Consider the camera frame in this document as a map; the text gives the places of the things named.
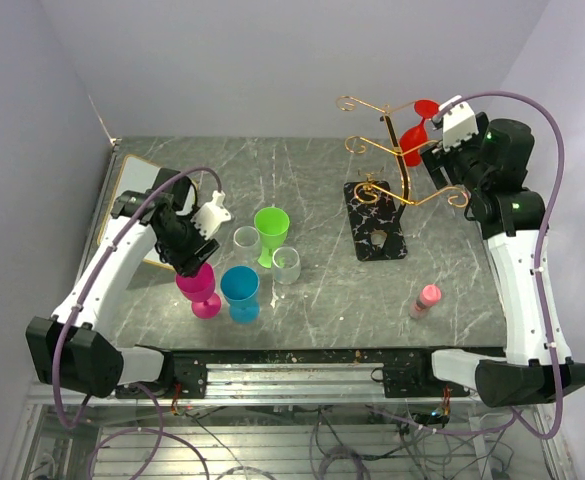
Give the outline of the magenta wine glass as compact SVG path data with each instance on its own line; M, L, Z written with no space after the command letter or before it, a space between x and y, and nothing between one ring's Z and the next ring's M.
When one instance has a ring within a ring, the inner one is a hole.
M194 276L175 276L181 293L191 302L193 314L200 319L211 319L221 310L221 299L216 293L213 267L204 263Z

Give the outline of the red wine glass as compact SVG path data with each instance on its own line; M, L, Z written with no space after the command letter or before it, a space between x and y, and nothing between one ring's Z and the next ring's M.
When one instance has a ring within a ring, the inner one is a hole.
M420 122L399 139L402 158L407 167L416 167L421 163L419 150L429 141L425 123L438 113L439 104L433 100L420 99L414 103L414 111L420 117Z

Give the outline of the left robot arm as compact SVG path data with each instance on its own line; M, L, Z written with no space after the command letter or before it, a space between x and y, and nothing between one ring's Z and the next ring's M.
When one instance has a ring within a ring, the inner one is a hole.
M63 302L34 317L26 341L38 380L58 394L68 389L105 398L140 382L154 397L175 387L174 355L157 347L119 349L104 331L121 294L151 250L176 274L193 277L218 249L215 238L231 215L216 188L203 205L189 203L189 171L169 171L143 193L126 191L113 204L108 236Z

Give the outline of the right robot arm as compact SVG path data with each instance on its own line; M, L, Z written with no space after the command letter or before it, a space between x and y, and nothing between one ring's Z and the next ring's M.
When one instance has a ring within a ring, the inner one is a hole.
M489 407L546 404L585 386L561 331L546 270L541 195L524 187L535 139L516 120L483 112L436 121L442 140L421 156L437 188L462 186L478 223L506 320L501 357L441 349L416 367L414 387L431 396L448 381L476 391Z

